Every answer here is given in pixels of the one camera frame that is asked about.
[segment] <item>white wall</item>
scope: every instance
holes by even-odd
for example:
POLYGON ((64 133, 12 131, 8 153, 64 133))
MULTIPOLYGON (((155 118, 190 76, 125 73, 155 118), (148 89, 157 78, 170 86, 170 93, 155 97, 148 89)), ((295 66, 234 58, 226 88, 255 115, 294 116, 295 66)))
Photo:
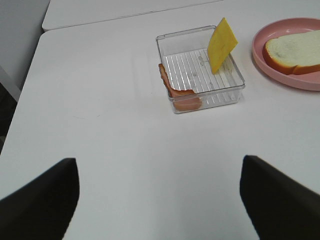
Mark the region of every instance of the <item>white wall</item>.
POLYGON ((0 0, 0 82, 16 100, 43 33, 49 2, 0 0))

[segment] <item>plastic container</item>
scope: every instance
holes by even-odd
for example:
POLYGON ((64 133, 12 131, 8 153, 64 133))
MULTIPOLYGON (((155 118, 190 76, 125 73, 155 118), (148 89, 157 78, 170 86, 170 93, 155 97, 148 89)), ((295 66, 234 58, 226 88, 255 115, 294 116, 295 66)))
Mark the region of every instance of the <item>plastic container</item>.
POLYGON ((237 103, 245 88, 245 80, 231 54, 218 72, 212 74, 207 47, 215 28, 204 26, 156 38, 170 86, 178 91, 193 90, 192 94, 172 97, 168 89, 168 99, 176 114, 237 103))

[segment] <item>cheese slice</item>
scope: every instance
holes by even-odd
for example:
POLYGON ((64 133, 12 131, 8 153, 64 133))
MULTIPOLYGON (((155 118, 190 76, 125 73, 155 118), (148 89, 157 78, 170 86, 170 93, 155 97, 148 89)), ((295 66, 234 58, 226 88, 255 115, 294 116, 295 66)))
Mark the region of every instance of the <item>cheese slice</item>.
POLYGON ((207 49, 212 74, 218 71, 237 44, 238 41, 224 17, 214 30, 207 49))

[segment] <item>tabletop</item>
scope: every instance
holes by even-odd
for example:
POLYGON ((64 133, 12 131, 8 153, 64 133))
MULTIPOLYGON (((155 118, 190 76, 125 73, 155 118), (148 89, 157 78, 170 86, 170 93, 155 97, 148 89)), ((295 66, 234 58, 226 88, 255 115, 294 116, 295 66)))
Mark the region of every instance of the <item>tabletop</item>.
POLYGON ((46 32, 0 156, 0 198, 75 157, 65 239, 258 239, 239 193, 245 155, 320 193, 320 92, 270 79, 251 52, 263 26, 318 18, 320 2, 308 3, 224 0, 46 32), (174 114, 155 39, 222 17, 239 42, 242 97, 174 114))
POLYGON ((223 0, 51 0, 42 28, 48 31, 218 1, 223 0))

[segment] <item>plate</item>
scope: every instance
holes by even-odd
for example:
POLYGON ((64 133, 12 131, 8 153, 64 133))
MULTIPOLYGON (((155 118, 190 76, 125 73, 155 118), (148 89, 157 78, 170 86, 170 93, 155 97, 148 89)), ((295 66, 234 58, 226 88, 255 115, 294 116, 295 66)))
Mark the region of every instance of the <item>plate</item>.
POLYGON ((320 91, 320 71, 302 75, 285 75, 268 66, 262 55, 263 47, 269 39, 313 30, 320 30, 320 19, 306 17, 287 18, 266 25, 253 38, 252 55, 254 61, 265 74, 280 83, 298 89, 320 91))

